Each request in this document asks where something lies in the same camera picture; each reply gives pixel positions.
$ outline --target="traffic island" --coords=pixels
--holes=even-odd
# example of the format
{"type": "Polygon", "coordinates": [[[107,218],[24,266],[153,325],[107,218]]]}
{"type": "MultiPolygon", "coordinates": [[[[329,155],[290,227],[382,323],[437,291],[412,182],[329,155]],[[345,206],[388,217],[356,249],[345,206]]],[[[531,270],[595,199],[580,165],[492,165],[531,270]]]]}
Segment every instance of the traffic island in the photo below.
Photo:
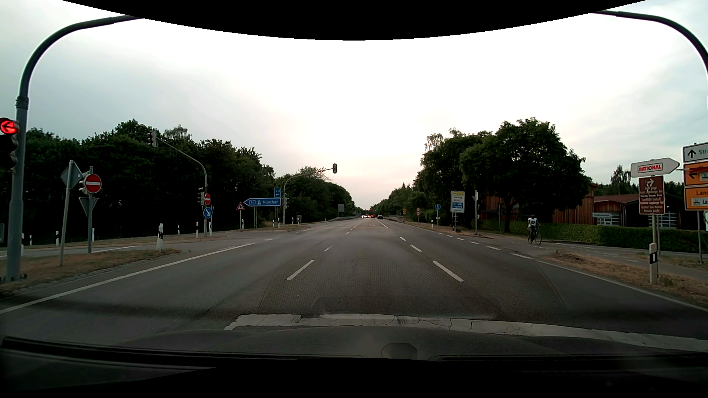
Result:
{"type": "MultiPolygon", "coordinates": [[[[59,256],[24,257],[20,270],[23,275],[27,274],[27,278],[0,283],[0,295],[9,297],[29,289],[44,288],[54,283],[85,278],[180,252],[179,249],[164,249],[163,251],[126,250],[65,254],[64,265],[61,267],[59,266],[59,256]]],[[[0,261],[0,275],[5,275],[6,265],[6,260],[0,261]]]]}
{"type": "Polygon", "coordinates": [[[616,261],[563,250],[556,250],[545,258],[626,285],[673,296],[700,307],[708,307],[708,283],[698,279],[672,273],[660,273],[658,283],[652,285],[649,282],[648,264],[643,268],[628,266],[616,261]]]}

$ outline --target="windshield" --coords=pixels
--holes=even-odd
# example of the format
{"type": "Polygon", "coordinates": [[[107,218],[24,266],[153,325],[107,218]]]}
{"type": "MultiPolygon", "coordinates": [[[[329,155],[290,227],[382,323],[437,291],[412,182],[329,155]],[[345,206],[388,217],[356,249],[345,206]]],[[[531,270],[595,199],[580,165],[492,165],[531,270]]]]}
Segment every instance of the windshield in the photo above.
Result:
{"type": "Polygon", "coordinates": [[[602,13],[366,41],[134,17],[34,58],[122,14],[0,10],[2,336],[415,324],[706,349],[706,1],[613,9],[693,41],[602,13]]]}

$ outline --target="curb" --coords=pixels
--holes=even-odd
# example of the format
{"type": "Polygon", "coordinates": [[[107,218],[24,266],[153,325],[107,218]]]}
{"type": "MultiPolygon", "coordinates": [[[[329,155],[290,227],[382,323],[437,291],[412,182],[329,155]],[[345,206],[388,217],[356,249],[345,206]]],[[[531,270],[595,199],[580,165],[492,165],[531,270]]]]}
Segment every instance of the curb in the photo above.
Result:
{"type": "Polygon", "coordinates": [[[22,294],[22,293],[32,292],[32,291],[34,291],[34,290],[41,290],[41,289],[44,289],[44,288],[51,288],[52,286],[56,286],[56,285],[59,285],[59,284],[61,284],[61,283],[71,282],[71,281],[73,281],[73,280],[84,279],[84,278],[88,278],[89,276],[98,275],[99,273],[107,273],[107,272],[111,272],[111,271],[116,271],[116,270],[123,269],[123,268],[127,268],[127,267],[130,267],[130,266],[137,266],[137,265],[139,265],[139,264],[149,263],[150,261],[155,261],[155,260],[159,260],[159,259],[162,259],[162,258],[168,258],[168,257],[176,256],[177,254],[182,254],[182,253],[183,253],[183,251],[181,251],[181,252],[179,252],[179,253],[168,254],[168,255],[166,255],[166,256],[162,256],[162,257],[158,257],[158,258],[148,258],[148,259],[145,259],[145,260],[133,261],[132,263],[126,263],[126,264],[121,264],[121,265],[119,265],[119,266],[113,266],[113,267],[108,267],[108,268],[102,268],[102,269],[100,269],[100,270],[91,271],[91,272],[89,272],[89,273],[80,273],[80,274],[78,274],[78,275],[68,276],[68,277],[66,277],[66,278],[53,280],[53,281],[51,281],[51,282],[44,282],[44,283],[40,283],[40,284],[38,284],[38,285],[27,286],[27,287],[25,287],[25,288],[13,290],[13,291],[11,291],[11,292],[2,292],[2,294],[1,294],[2,297],[1,297],[1,298],[12,297],[12,296],[14,296],[14,295],[19,295],[19,294],[22,294]]]}

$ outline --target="arrow sign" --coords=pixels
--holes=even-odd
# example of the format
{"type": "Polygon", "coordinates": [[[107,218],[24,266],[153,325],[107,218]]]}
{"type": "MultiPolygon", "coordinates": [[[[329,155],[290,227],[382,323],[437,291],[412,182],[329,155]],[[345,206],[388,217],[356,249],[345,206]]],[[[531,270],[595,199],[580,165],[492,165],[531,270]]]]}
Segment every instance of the arrow sign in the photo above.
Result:
{"type": "Polygon", "coordinates": [[[632,178],[661,176],[679,167],[679,163],[669,157],[632,163],[632,178]]]}
{"type": "Polygon", "coordinates": [[[249,198],[244,202],[249,207],[280,206],[280,198],[249,198]]]}

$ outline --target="highway sign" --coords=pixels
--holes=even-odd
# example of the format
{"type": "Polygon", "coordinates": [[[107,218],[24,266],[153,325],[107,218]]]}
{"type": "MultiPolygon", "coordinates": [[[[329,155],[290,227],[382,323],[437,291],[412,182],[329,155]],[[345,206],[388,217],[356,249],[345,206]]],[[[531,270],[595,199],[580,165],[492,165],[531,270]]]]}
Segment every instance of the highway sign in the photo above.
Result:
{"type": "Polygon", "coordinates": [[[669,174],[679,166],[680,164],[670,157],[632,163],[632,178],[669,174]]]}
{"type": "Polygon", "coordinates": [[[683,163],[708,159],[708,142],[683,147],[683,163]]]}
{"type": "Polygon", "coordinates": [[[450,191],[450,212],[464,213],[464,191],[450,191]]]}
{"type": "Polygon", "coordinates": [[[686,210],[708,210],[708,184],[683,189],[686,210]]]}
{"type": "Polygon", "coordinates": [[[249,198],[245,203],[249,207],[280,206],[280,198],[249,198]]]}
{"type": "Polygon", "coordinates": [[[687,186],[708,184],[708,161],[684,165],[683,183],[687,186]]]}
{"type": "Polygon", "coordinates": [[[639,179],[639,214],[662,215],[666,213],[663,177],[639,179]]]}
{"type": "Polygon", "coordinates": [[[76,165],[76,163],[73,163],[72,165],[73,168],[71,171],[69,171],[69,167],[67,167],[62,172],[62,181],[64,181],[64,185],[68,185],[69,188],[73,188],[84,177],[84,174],[81,172],[81,170],[79,170],[79,167],[76,165]],[[71,180],[67,184],[67,177],[69,175],[71,176],[71,180]]]}

